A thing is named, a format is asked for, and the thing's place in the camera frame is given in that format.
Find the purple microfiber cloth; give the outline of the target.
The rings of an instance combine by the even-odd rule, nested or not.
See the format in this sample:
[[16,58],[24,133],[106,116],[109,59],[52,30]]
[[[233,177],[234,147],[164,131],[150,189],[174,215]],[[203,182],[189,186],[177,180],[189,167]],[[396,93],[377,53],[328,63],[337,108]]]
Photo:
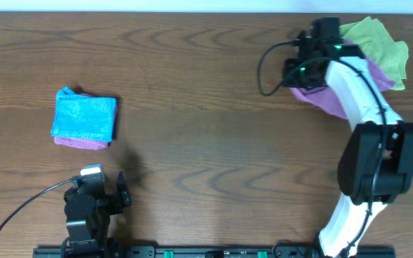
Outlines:
[[[361,51],[366,55],[368,68],[377,88],[383,92],[391,89],[402,90],[402,80],[406,79],[405,65],[408,59],[408,48],[404,45],[404,58],[401,52],[393,57],[391,51],[386,51],[384,47],[373,47],[372,43],[366,43],[361,47]],[[341,103],[331,88],[323,86],[313,90],[303,88],[290,88],[293,95],[302,102],[314,105],[329,115],[346,119]]]

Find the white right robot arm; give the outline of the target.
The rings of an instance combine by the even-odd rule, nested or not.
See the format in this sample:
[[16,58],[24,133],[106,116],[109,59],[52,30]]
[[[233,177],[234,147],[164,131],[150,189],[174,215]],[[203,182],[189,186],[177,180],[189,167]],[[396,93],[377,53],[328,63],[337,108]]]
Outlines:
[[333,32],[301,32],[294,45],[298,56],[285,63],[283,82],[306,89],[327,85],[352,130],[338,164],[340,198],[305,256],[354,257],[377,214],[410,188],[413,123],[387,103],[357,45]]

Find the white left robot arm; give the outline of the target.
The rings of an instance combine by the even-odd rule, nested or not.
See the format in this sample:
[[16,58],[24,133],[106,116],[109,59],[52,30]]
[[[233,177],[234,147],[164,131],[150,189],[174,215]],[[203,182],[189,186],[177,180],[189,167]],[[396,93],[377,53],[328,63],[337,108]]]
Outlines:
[[68,238],[60,246],[61,257],[124,257],[125,250],[108,236],[110,217],[132,205],[122,173],[116,191],[106,193],[103,173],[76,176],[64,194]]

